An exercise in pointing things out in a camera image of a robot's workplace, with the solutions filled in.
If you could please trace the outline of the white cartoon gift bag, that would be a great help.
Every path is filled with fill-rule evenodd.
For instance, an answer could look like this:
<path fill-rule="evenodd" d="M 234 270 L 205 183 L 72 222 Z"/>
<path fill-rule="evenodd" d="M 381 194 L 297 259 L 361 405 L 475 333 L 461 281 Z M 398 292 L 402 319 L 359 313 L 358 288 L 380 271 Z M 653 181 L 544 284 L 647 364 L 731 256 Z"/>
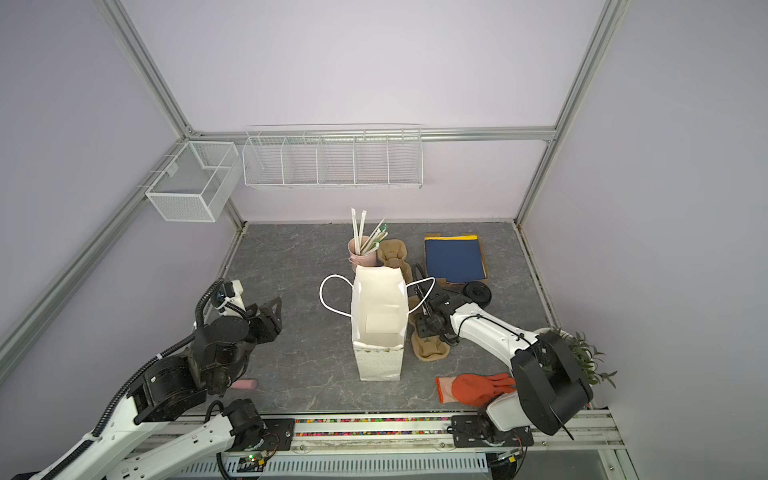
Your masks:
<path fill-rule="evenodd" d="M 348 311 L 338 310 L 324 298 L 326 284 L 338 279 L 352 291 Z M 364 267 L 355 270 L 355 278 L 331 274 L 319 286 L 320 303 L 328 311 L 350 320 L 351 341 L 359 378 L 364 382 L 395 382 L 401 378 L 408 318 L 420 304 L 411 307 L 409 289 L 428 285 L 428 293 L 436 287 L 436 279 L 427 277 L 408 283 L 400 270 L 390 267 Z"/>

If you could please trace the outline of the single pulp cup carrier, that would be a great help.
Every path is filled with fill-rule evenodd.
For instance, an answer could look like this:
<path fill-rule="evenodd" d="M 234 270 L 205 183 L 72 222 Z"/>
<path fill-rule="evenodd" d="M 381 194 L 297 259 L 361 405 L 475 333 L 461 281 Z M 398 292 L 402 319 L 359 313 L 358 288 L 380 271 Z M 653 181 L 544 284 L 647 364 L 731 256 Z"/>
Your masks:
<path fill-rule="evenodd" d="M 422 362 L 436 362 L 445 359 L 450 353 L 450 345 L 439 336 L 422 338 L 416 329 L 415 316 L 409 316 L 409 326 L 412 328 L 410 343 L 416 358 Z"/>

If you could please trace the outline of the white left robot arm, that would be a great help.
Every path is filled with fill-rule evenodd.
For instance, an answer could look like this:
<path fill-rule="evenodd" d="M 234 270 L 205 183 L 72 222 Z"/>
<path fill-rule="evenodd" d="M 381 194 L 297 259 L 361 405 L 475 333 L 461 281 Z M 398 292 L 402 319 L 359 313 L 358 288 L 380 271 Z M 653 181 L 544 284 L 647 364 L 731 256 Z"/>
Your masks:
<path fill-rule="evenodd" d="M 293 424 L 266 420 L 249 399 L 222 397 L 253 349 L 281 333 L 282 300 L 246 305 L 237 280 L 214 281 L 195 307 L 193 332 L 157 354 L 118 390 L 96 426 L 36 479 L 167 479 L 226 452 L 265 465 L 290 447 Z"/>

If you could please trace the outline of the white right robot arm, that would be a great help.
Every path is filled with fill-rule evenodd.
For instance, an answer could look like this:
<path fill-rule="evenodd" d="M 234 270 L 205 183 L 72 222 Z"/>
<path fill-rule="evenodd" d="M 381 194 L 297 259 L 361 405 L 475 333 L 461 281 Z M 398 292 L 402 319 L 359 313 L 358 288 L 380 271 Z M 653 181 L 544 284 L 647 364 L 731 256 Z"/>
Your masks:
<path fill-rule="evenodd" d="M 439 286 L 417 286 L 415 333 L 453 346 L 470 341 L 509 369 L 509 391 L 501 385 L 479 403 L 477 418 L 454 431 L 472 442 L 527 447 L 530 429 L 552 436 L 593 400 L 593 354 L 575 351 L 579 339 L 557 330 L 526 331 L 486 312 L 465 295 Z"/>

